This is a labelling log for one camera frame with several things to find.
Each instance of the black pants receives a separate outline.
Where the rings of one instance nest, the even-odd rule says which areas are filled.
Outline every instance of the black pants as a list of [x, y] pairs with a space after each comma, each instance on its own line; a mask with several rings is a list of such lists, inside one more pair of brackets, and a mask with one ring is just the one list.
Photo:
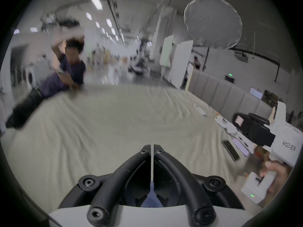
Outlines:
[[21, 128], [44, 99], [45, 98], [41, 96], [40, 89], [33, 88], [27, 98], [14, 108], [13, 114], [6, 122], [6, 127]]

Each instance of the washing machine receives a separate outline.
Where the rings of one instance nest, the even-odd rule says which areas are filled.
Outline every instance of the washing machine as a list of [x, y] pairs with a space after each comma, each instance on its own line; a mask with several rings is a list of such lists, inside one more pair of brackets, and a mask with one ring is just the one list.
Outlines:
[[54, 72], [48, 60], [41, 60], [25, 68], [26, 84], [29, 90], [40, 86], [40, 83]]

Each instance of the screw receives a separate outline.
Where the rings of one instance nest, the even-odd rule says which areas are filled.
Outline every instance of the screw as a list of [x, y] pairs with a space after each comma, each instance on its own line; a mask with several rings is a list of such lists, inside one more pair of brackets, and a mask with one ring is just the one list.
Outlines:
[[84, 181], [84, 185], [87, 186], [87, 187], [90, 187], [90, 186], [93, 185], [94, 183], [95, 183], [95, 181], [94, 181], [93, 179], [91, 179], [91, 178], [86, 179], [86, 180]]
[[148, 151], [147, 150], [145, 150], [145, 149], [143, 149], [143, 150], [141, 150], [141, 152], [140, 152], [141, 154], [143, 154], [143, 155], [145, 155], [145, 154], [148, 154]]
[[218, 186], [220, 186], [220, 181], [219, 180], [217, 180], [217, 179], [213, 179], [213, 180], [211, 180], [210, 181], [210, 183], [209, 183], [212, 187], [218, 187]]
[[162, 153], [164, 153], [164, 152], [165, 152], [165, 151], [162, 150], [162, 149], [159, 149], [159, 150], [156, 151], [157, 154], [162, 154]]
[[211, 209], [199, 209], [195, 214], [195, 221], [203, 225], [211, 224], [214, 221], [215, 217], [216, 216]]
[[90, 218], [93, 220], [102, 220], [104, 219], [104, 213], [101, 209], [93, 208], [90, 210]]

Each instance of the wrinkled fabric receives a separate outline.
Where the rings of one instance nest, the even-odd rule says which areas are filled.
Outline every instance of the wrinkled fabric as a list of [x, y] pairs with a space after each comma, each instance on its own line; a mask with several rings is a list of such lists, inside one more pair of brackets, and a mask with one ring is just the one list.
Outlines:
[[186, 91], [86, 86], [44, 100], [11, 144], [2, 146], [24, 191], [50, 213], [82, 176], [112, 173], [147, 144], [161, 145], [192, 173], [218, 175], [232, 184], [246, 158], [239, 149], [240, 160], [229, 156], [221, 141], [231, 138], [215, 116]]

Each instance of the padded wall panel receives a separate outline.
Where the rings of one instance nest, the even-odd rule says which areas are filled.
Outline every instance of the padded wall panel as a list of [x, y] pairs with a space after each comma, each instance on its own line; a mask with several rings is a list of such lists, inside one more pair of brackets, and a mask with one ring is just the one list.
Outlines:
[[211, 105], [211, 101], [214, 98], [219, 82], [220, 79], [212, 76], [207, 80], [201, 99], [208, 105]]
[[232, 86], [225, 104], [223, 105], [221, 112], [219, 112], [229, 122], [232, 121], [232, 117], [237, 111], [237, 108], [239, 108], [245, 93], [246, 92], [244, 90], [236, 86]]
[[208, 79], [209, 75], [205, 73], [199, 73], [199, 77], [196, 80], [196, 84], [193, 90], [193, 94], [195, 94], [198, 98], [201, 98]]
[[255, 114], [259, 115], [265, 119], [268, 119], [271, 114], [271, 111], [272, 111], [272, 108], [268, 104], [266, 104], [265, 102], [260, 100], [260, 103], [255, 111]]
[[211, 102], [211, 107], [220, 112], [228, 97], [229, 91], [232, 88], [232, 83], [221, 80]]
[[252, 95], [251, 93], [246, 93], [237, 111], [243, 114], [248, 114], [248, 113], [254, 114], [256, 112], [259, 103], [260, 103], [260, 99], [258, 99], [256, 96]]
[[197, 79], [199, 78], [199, 72], [197, 70], [193, 70], [191, 74], [191, 78], [188, 85], [188, 91], [194, 94], [194, 88], [197, 83]]

